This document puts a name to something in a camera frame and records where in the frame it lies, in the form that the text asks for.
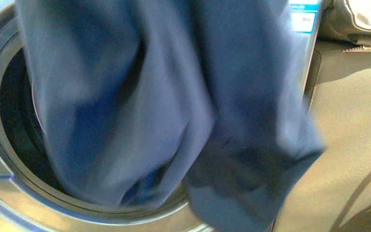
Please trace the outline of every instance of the blue fabric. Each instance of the blue fabric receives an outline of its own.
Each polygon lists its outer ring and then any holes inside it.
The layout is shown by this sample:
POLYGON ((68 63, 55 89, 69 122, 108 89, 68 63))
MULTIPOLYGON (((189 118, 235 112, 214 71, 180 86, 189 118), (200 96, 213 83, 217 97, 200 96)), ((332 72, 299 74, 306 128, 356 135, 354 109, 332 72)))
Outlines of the blue fabric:
POLYGON ((323 150, 286 0, 17 6, 48 156, 76 198, 157 208, 185 177, 205 222, 263 231, 323 150))

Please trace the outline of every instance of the label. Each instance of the label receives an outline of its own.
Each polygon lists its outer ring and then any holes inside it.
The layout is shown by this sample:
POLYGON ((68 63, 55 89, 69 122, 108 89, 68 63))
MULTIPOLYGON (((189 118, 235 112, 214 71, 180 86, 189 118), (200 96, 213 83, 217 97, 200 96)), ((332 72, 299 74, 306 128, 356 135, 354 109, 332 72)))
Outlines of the label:
POLYGON ((318 14, 319 0, 289 0, 292 26, 298 33, 312 33, 318 14))

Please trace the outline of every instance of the sticker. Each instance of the sticker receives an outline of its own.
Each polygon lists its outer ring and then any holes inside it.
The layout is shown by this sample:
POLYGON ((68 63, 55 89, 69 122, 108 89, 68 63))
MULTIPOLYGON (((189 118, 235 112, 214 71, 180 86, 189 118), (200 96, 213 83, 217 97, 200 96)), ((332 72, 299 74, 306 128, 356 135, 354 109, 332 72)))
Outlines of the sticker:
POLYGON ((298 33, 312 33, 319 8, 319 0, 289 0, 292 26, 298 33))

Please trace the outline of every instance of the washing machine drum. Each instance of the washing machine drum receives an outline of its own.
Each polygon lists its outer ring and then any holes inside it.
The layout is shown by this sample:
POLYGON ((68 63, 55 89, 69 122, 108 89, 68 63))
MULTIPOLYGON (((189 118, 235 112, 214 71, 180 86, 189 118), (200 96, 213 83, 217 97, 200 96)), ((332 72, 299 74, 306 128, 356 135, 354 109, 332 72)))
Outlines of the washing machine drum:
POLYGON ((0 12, 0 216, 28 231, 208 232, 179 186, 157 210, 117 211, 62 189, 36 117, 14 7, 0 12))

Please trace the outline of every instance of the clothing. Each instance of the clothing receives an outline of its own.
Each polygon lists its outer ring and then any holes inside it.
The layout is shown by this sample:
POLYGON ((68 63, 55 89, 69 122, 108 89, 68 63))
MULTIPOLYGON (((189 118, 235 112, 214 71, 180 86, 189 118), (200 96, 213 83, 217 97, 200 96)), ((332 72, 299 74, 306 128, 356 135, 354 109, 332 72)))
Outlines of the clothing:
POLYGON ((185 176, 201 219, 261 231, 323 150, 287 1, 17 6, 48 156, 76 198, 157 208, 185 176))

